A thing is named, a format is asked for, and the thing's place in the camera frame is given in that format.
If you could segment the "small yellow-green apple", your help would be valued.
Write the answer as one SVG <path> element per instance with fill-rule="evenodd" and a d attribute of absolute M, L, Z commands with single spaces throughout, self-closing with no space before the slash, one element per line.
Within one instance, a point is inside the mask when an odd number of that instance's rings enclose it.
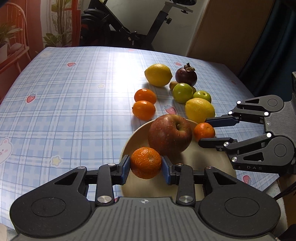
<path fill-rule="evenodd" d="M 207 100 L 208 102 L 212 102 L 212 98 L 210 96 L 210 94 L 204 90 L 197 90 L 194 94 L 193 94 L 193 98 L 202 98 Z"/>

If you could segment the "orange citrus fruit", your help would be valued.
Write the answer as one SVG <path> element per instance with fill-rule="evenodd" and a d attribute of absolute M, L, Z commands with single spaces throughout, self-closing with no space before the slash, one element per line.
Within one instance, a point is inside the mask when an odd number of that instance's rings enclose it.
<path fill-rule="evenodd" d="M 136 102 L 141 101 L 141 100 L 145 100 L 145 101 L 148 101 L 152 104 L 155 104 L 157 101 L 157 96 L 153 91 L 151 91 L 149 89 L 142 88 L 142 89 L 139 89 L 135 93 L 134 100 Z"/>

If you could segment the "orange kumquat-shaped citrus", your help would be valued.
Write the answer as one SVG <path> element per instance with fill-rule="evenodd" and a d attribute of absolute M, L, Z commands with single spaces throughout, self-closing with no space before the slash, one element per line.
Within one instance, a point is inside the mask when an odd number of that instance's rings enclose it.
<path fill-rule="evenodd" d="M 132 112 L 140 120 L 149 121 L 154 116 L 156 108 L 151 102 L 140 100 L 133 105 Z"/>

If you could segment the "blue plaid tablecloth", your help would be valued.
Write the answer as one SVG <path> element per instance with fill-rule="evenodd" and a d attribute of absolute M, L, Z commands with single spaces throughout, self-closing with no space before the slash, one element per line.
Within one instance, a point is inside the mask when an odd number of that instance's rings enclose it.
<path fill-rule="evenodd" d="M 156 116 L 184 115 L 168 86 L 150 85 L 144 71 L 164 64 L 175 73 L 190 63 L 197 90 L 212 97 L 216 115 L 252 97 L 223 64 L 179 55 L 111 47 L 46 48 L 22 71 L 1 103 L 1 223 L 22 194 L 77 166 L 118 162 L 143 121 L 132 114 L 141 88 L 157 96 Z"/>

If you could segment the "dark blue curtain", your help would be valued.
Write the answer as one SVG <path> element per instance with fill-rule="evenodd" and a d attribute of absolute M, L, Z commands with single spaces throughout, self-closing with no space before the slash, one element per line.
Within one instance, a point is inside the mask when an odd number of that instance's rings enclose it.
<path fill-rule="evenodd" d="M 238 74 L 255 96 L 291 100 L 295 71 L 295 1 L 275 1 L 248 60 Z"/>

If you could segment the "beige round plate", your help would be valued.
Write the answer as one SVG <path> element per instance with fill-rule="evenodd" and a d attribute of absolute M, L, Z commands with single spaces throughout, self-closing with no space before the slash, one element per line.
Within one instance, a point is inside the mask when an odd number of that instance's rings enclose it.
<path fill-rule="evenodd" d="M 204 198 L 202 183 L 204 181 L 204 169 L 214 167 L 222 172 L 236 177 L 235 171 L 224 152 L 216 149 L 201 148 L 192 139 L 185 151 L 175 156 L 169 156 L 174 164 L 175 175 L 171 177 L 172 185 L 168 185 L 162 172 L 151 179 L 141 179 L 129 172 L 125 185 L 121 186 L 121 193 L 125 197 L 172 197 L 177 199 L 178 184 L 185 190 L 195 189 L 195 199 Z"/>

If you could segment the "yellow lemon near plate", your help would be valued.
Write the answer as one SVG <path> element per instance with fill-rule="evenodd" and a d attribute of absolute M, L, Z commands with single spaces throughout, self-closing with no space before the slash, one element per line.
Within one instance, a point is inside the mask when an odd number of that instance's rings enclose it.
<path fill-rule="evenodd" d="M 185 104 L 187 119 L 196 123 L 204 123 L 207 118 L 215 116 L 214 106 L 205 99 L 192 98 Z"/>

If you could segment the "wooden wardrobe panel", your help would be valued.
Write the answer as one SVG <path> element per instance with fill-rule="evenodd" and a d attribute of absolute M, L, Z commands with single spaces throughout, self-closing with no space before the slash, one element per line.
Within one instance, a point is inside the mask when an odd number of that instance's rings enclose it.
<path fill-rule="evenodd" d="M 273 1 L 208 1 L 187 56 L 238 74 L 266 24 Z"/>

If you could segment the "printed room backdrop poster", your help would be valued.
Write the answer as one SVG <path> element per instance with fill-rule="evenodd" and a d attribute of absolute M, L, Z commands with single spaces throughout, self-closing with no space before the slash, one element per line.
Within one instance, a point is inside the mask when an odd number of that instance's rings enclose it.
<path fill-rule="evenodd" d="M 79 45 L 82 1 L 1 1 L 1 98 L 47 47 Z"/>

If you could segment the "green apple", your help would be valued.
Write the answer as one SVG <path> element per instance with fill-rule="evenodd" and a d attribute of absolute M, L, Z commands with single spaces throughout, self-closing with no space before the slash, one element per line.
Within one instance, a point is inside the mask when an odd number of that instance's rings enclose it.
<path fill-rule="evenodd" d="M 173 98 L 178 103 L 186 103 L 193 97 L 193 88 L 186 83 L 178 83 L 173 88 Z"/>

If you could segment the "purple mangosteen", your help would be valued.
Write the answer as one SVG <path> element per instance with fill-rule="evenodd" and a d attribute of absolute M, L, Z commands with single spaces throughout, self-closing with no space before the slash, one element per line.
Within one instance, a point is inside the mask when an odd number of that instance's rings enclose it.
<path fill-rule="evenodd" d="M 186 83 L 190 86 L 194 86 L 198 77 L 195 68 L 192 67 L 190 63 L 187 63 L 176 71 L 175 79 L 177 83 Z"/>

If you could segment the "large red apple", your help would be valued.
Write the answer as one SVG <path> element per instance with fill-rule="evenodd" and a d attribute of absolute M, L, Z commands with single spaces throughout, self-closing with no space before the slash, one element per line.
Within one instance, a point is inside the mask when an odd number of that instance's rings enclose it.
<path fill-rule="evenodd" d="M 165 114 L 151 124 L 148 144 L 160 155 L 171 156 L 188 148 L 192 134 L 188 120 L 176 114 Z"/>

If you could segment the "small mandarin orange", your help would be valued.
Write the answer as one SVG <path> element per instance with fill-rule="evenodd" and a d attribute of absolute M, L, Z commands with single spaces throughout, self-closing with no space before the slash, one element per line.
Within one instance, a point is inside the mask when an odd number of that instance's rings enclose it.
<path fill-rule="evenodd" d="M 193 135 L 197 142 L 202 138 L 214 138 L 215 134 L 214 128 L 208 123 L 199 123 L 193 130 Z"/>
<path fill-rule="evenodd" d="M 138 178 L 151 179 L 161 171 L 162 158 L 153 148 L 141 147 L 130 156 L 130 168 Z"/>

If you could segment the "large yellow lemon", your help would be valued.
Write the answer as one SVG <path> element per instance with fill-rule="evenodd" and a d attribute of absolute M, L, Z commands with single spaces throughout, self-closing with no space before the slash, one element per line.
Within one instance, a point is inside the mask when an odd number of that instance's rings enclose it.
<path fill-rule="evenodd" d="M 151 65 L 145 70 L 144 74 L 147 81 L 156 87 L 166 86 L 173 77 L 170 68 L 164 64 Z"/>

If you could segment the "black exercise bike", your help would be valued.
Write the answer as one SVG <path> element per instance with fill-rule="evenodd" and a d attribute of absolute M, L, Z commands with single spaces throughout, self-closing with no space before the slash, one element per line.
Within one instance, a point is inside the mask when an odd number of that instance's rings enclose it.
<path fill-rule="evenodd" d="M 81 14 L 80 46 L 180 52 L 196 1 L 87 1 Z"/>

